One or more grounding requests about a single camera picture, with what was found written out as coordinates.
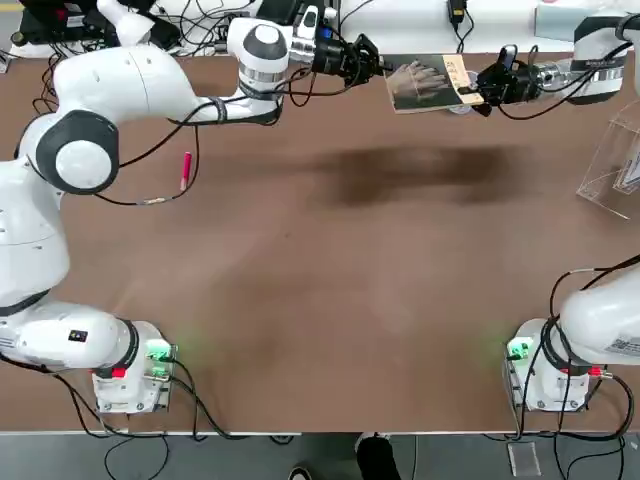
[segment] red marker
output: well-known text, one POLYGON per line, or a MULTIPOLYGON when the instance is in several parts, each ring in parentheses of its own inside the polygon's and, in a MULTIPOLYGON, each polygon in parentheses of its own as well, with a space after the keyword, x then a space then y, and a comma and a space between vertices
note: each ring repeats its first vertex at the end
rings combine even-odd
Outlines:
POLYGON ((184 153, 184 163, 182 164, 182 178, 180 179, 180 191, 184 192, 189 184, 189 177, 191 176, 191 153, 184 153))

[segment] printed picture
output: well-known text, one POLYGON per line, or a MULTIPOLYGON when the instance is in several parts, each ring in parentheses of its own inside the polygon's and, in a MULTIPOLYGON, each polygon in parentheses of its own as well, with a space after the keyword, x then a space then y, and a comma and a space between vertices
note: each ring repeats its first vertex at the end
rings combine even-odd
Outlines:
POLYGON ((461 95, 458 88, 471 82, 461 55, 385 55, 392 71, 385 74, 396 113, 478 105, 478 94, 461 95))

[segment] clear acrylic holder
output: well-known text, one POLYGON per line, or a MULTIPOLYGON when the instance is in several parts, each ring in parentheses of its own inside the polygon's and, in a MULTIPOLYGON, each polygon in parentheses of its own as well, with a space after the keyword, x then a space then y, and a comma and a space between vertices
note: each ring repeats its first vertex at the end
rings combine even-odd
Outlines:
POLYGON ((640 100, 609 121, 577 193, 627 220, 640 215, 640 100))

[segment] brown table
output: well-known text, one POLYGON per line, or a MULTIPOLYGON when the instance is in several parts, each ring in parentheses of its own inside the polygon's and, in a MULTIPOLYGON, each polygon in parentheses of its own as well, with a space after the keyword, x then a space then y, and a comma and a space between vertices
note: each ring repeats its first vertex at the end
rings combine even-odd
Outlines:
MULTIPOLYGON (((235 85, 231 59, 185 67, 200 94, 235 85)), ((43 70, 15 62, 0 78, 6 158, 43 70)), ((228 429, 513 430, 504 342, 546 315, 562 272, 637 253, 637 224, 575 195, 608 119, 635 98, 630 80, 612 101, 530 122, 396 116, 376 79, 303 109, 287 103, 275 127, 203 128, 201 174, 180 201, 64 199, 72 269, 57 296, 158 325, 228 429)), ((169 129, 161 120, 124 125, 122 159, 169 129)), ((176 191, 192 149, 185 129, 123 170, 108 194, 176 191)), ((616 371, 637 390, 639 369, 616 371)), ((0 410, 10 415, 1 430, 79 428, 52 379, 8 367, 2 378, 0 410)), ((624 403, 615 386, 603 390, 567 428, 617 426, 624 403)), ((176 392, 169 413, 129 425, 187 431, 191 414, 191 399, 176 392)), ((555 421, 530 418, 528 428, 555 421)))

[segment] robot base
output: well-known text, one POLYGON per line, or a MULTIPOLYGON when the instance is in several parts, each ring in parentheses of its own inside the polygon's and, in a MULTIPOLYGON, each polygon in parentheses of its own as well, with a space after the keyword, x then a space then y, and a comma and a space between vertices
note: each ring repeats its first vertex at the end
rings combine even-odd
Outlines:
MULTIPOLYGON (((522 406, 525 382, 531 361, 540 344, 540 332, 546 319, 535 318, 525 322, 517 331, 516 336, 510 342, 526 340, 529 344, 528 354, 522 360, 508 361, 507 379, 511 401, 515 406, 522 406)), ((527 388, 526 408, 529 410, 543 410, 548 412, 560 412, 564 403, 567 386, 567 374, 554 368, 540 352, 534 365, 535 375, 532 373, 527 388)), ((566 412, 579 411, 585 403, 589 388, 589 376, 572 376, 569 380, 569 393, 564 410, 566 412)))
POLYGON ((138 354, 123 378, 104 379, 92 375, 98 411, 101 413, 147 413, 168 408, 173 375, 173 363, 163 362, 164 371, 158 374, 150 358, 152 347, 166 345, 173 351, 160 331, 149 322, 133 322, 138 330, 140 345, 138 354))

